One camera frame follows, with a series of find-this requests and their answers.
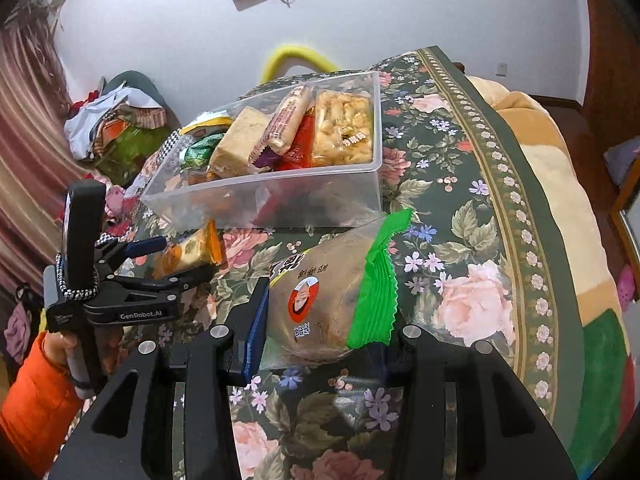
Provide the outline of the orange sleeve forearm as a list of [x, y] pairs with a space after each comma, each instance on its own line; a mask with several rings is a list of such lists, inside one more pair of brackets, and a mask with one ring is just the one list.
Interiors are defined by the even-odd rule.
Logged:
[[1, 405], [1, 477], [41, 479], [80, 410], [68, 367], [43, 353], [42, 332]]

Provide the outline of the left hand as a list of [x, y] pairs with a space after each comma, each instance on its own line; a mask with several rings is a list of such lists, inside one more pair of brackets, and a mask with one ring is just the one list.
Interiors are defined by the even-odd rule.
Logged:
[[[99, 330], [99, 336], [102, 337], [100, 352], [103, 368], [107, 375], [111, 375], [128, 356], [128, 351], [122, 346], [124, 331], [121, 327], [104, 328]], [[44, 333], [43, 353], [54, 364], [66, 367], [67, 358], [77, 346], [78, 339], [72, 333]]]

